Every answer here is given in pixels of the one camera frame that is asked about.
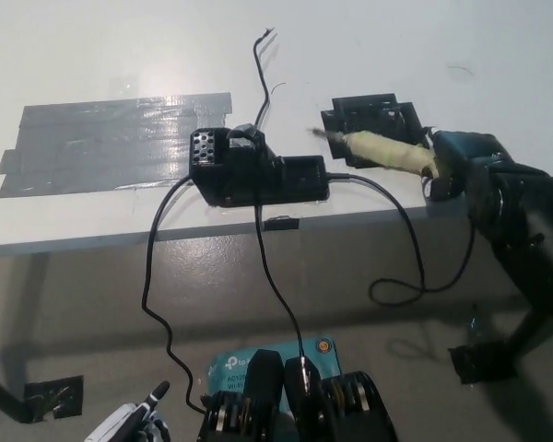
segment black electronic device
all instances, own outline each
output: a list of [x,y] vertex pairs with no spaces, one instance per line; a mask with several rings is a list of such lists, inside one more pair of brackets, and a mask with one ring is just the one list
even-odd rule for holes
[[194,131],[189,169],[213,206],[303,203],[329,196],[323,157],[278,157],[251,124]]
[[[300,357],[289,359],[283,377],[278,353],[258,350],[248,365],[244,393],[215,393],[197,440],[273,440],[280,403],[280,394],[275,392],[282,390],[284,379],[301,442],[397,442],[389,414],[369,375],[359,371],[320,379],[312,361],[303,357],[304,364]],[[308,389],[303,370],[309,375]]]

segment black plastic housing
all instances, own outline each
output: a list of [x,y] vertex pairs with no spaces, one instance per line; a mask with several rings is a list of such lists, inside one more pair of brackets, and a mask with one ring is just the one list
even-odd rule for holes
[[209,205],[238,207],[328,198],[323,157],[276,157],[266,145],[230,147],[229,132],[205,128],[191,134],[190,176]]
[[243,395],[260,402],[279,405],[283,392],[284,370],[279,352],[257,350],[248,363]]
[[322,380],[325,440],[397,442],[394,424],[371,377],[362,372]]
[[[326,131],[342,134],[370,131],[396,141],[429,147],[414,105],[411,102],[398,103],[395,94],[332,99],[332,104],[332,110],[322,111]],[[352,155],[343,144],[330,142],[330,151],[334,159],[344,158],[352,168],[379,166],[368,159]]]
[[[309,358],[306,358],[305,369],[310,379],[310,391],[315,391],[322,380],[320,371]],[[288,406],[293,412],[293,415],[298,419],[311,419],[311,417],[301,416],[304,410],[308,412],[306,414],[311,415],[312,409],[316,407],[312,404],[314,398],[312,396],[307,396],[303,390],[303,375],[300,357],[293,357],[288,359],[285,363],[284,387],[285,393],[287,393]]]

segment gray floor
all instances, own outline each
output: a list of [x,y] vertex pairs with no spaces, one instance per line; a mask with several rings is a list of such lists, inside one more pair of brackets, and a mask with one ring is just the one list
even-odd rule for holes
[[[466,222],[422,221],[417,230],[429,284],[445,282],[461,260]],[[366,298],[373,278],[417,281],[399,223],[267,234],[266,246],[305,335],[332,335],[343,369],[371,374],[402,441],[553,441],[553,333],[524,357],[514,381],[462,386],[453,373],[447,348],[465,342],[474,303],[488,337],[524,314],[483,240],[454,290],[402,309]],[[0,381],[21,394],[29,381],[85,377],[82,417],[18,425],[0,414],[0,441],[81,441],[164,378],[172,386],[159,409],[174,440],[195,440],[201,418],[182,402],[185,376],[164,353],[163,330],[140,310],[144,254],[133,247],[0,259]],[[176,332],[174,351],[193,369],[195,398],[216,353],[293,338],[254,237],[159,244],[154,273],[151,307]]]

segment black cable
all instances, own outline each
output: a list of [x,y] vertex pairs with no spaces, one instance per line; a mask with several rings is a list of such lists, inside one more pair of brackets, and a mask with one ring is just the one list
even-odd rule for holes
[[[253,46],[254,61],[256,62],[256,68],[258,69],[258,77],[260,78],[260,83],[262,83],[262,89],[265,93],[265,100],[262,103],[262,106],[260,107],[258,114],[256,115],[256,120],[254,120],[254,125],[258,129],[260,128],[259,126],[262,121],[263,115],[268,110],[268,106],[270,106],[270,94],[268,93],[268,86],[266,85],[265,73],[263,72],[262,66],[260,65],[258,46],[260,45],[260,43],[262,43],[262,41],[266,37],[268,37],[268,35],[272,31],[273,31],[272,29],[267,29],[265,33],[262,35],[262,37],[260,37],[258,40],[254,42],[254,46]],[[303,339],[301,338],[301,330],[299,327],[299,323],[297,322],[297,318],[295,318],[295,315],[293,314],[293,310],[291,310],[291,308],[288,306],[287,301],[285,301],[285,298],[283,298],[283,296],[278,291],[277,285],[275,284],[275,281],[273,280],[273,277],[270,274],[270,270],[268,270],[268,262],[266,262],[265,242],[263,241],[263,238],[262,238],[262,219],[261,218],[262,218],[262,206],[258,198],[258,195],[256,194],[256,204],[254,205],[254,223],[256,224],[256,236],[258,237],[258,246],[260,247],[260,256],[262,258],[262,265],[265,269],[266,279],[268,280],[268,283],[272,287],[273,292],[275,292],[276,297],[278,298],[280,303],[287,311],[287,314],[290,317],[291,322],[293,323],[293,328],[295,329],[295,333],[297,333],[297,341],[299,342],[299,355],[303,357],[305,356],[305,350],[303,349]]]
[[295,329],[295,333],[297,333],[297,341],[299,343],[300,356],[305,356],[305,350],[303,349],[303,339],[301,338],[301,329],[299,327],[299,323],[297,322],[297,318],[295,318],[295,315],[293,314],[293,310],[291,310],[291,307],[288,306],[287,301],[285,301],[285,299],[278,291],[277,285],[275,285],[275,281],[273,280],[273,277],[270,274],[270,271],[268,270],[268,263],[266,262],[265,242],[263,241],[263,238],[262,238],[261,217],[262,217],[261,207],[260,205],[255,205],[254,223],[256,224],[256,236],[258,237],[258,245],[260,246],[260,257],[262,258],[262,265],[265,268],[266,279],[268,280],[268,283],[270,284],[273,291],[275,292],[276,297],[278,298],[280,303],[287,311],[287,314],[290,317],[291,322],[293,323],[293,328]]
[[154,256],[154,242],[156,239],[156,234],[158,233],[159,222],[162,218],[162,215],[164,214],[164,209],[168,205],[168,202],[170,201],[174,193],[176,193],[189,179],[191,179],[191,177],[186,176],[178,180],[178,182],[171,187],[168,193],[166,193],[166,196],[164,196],[164,199],[159,205],[158,211],[154,216],[154,220],[151,223],[151,229],[149,230],[149,237],[147,238],[146,281],[144,283],[144,293],[141,296],[141,309],[143,309],[146,312],[146,314],[148,314],[148,316],[150,316],[151,318],[153,318],[154,320],[162,324],[164,329],[166,329],[166,333],[168,335],[168,339],[166,341],[166,353],[176,364],[178,364],[182,368],[182,370],[184,370],[184,373],[186,373],[186,376],[188,377],[188,387],[186,388],[186,396],[184,398],[184,400],[186,401],[186,405],[191,407],[196,412],[205,414],[205,410],[203,410],[200,407],[197,407],[191,402],[191,391],[193,390],[193,373],[191,372],[191,369],[177,355],[175,355],[172,352],[172,340],[174,339],[174,333],[172,332],[172,327],[158,313],[156,313],[155,311],[153,311],[147,306],[147,297],[149,296],[149,286],[151,285],[151,264]]
[[258,40],[254,42],[254,46],[252,48],[252,52],[254,54],[254,61],[256,62],[256,69],[258,69],[258,76],[260,77],[260,83],[262,83],[262,89],[265,93],[265,100],[262,103],[262,106],[258,110],[258,114],[256,115],[256,119],[254,120],[254,126],[260,129],[260,122],[262,120],[263,115],[265,114],[266,110],[268,109],[268,106],[270,105],[270,94],[268,93],[268,87],[266,86],[266,80],[265,80],[265,73],[262,71],[262,66],[260,65],[260,56],[258,55],[258,46],[260,43],[264,41],[266,37],[272,32],[272,29],[267,29],[264,34],[262,34],[262,37],[260,37]]
[[[404,281],[400,281],[398,279],[394,278],[379,278],[375,281],[373,281],[369,285],[369,298],[372,302],[375,304],[379,304],[383,307],[403,307],[410,304],[415,303],[419,299],[421,299],[426,293],[440,293],[445,290],[450,289],[453,287],[463,276],[463,273],[465,272],[465,268],[467,267],[467,264],[469,263],[469,260],[471,258],[471,254],[473,252],[473,246],[475,244],[475,237],[476,237],[476,231],[473,226],[473,224],[470,227],[469,232],[469,242],[467,243],[467,248],[465,250],[465,257],[463,259],[463,262],[461,263],[461,266],[457,270],[457,273],[455,274],[454,278],[448,282],[445,285],[441,285],[440,287],[436,288],[428,288],[426,287],[426,271],[424,270],[424,262],[422,261],[422,255],[420,252],[420,246],[418,244],[418,237],[416,236],[416,231],[414,230],[414,226],[412,225],[411,220],[409,219],[409,216],[407,215],[406,209],[395,199],[393,195],[391,195],[381,184],[369,180],[368,178],[360,177],[359,175],[352,175],[349,173],[329,173],[328,174],[329,180],[354,180],[354,181],[361,181],[365,184],[371,186],[376,191],[381,193],[385,198],[387,198],[396,208],[399,212],[399,215],[402,217],[402,219],[406,222],[407,230],[409,232],[409,236],[412,238],[412,244],[414,246],[414,253],[416,254],[416,262],[418,263],[418,272],[420,277],[420,285],[412,285],[409,283],[406,283]],[[387,301],[381,301],[380,299],[377,299],[374,294],[374,289],[377,285],[380,284],[396,284],[401,285],[402,287],[407,287],[412,290],[417,290],[418,293],[409,299],[406,299],[404,301],[399,302],[387,302]]]

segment white object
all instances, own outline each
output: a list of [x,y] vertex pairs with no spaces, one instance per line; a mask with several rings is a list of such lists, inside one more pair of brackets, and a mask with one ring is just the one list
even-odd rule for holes
[[107,442],[111,440],[123,422],[137,409],[134,403],[121,405],[117,410],[107,417],[96,430],[90,433],[84,442]]
[[[286,84],[263,131],[278,155],[324,155],[329,171],[362,174],[423,208],[419,177],[349,169],[307,133],[332,98],[394,92],[423,124],[495,134],[515,160],[553,175],[553,2],[534,0],[0,2],[0,158],[25,105],[228,91],[227,125],[250,122],[263,101],[252,45],[273,26],[266,81]],[[166,191],[2,199],[0,255],[145,242]],[[397,216],[363,186],[331,192],[324,204],[268,206],[264,218],[310,228]],[[159,237],[252,232],[253,209],[208,207],[191,188]]]

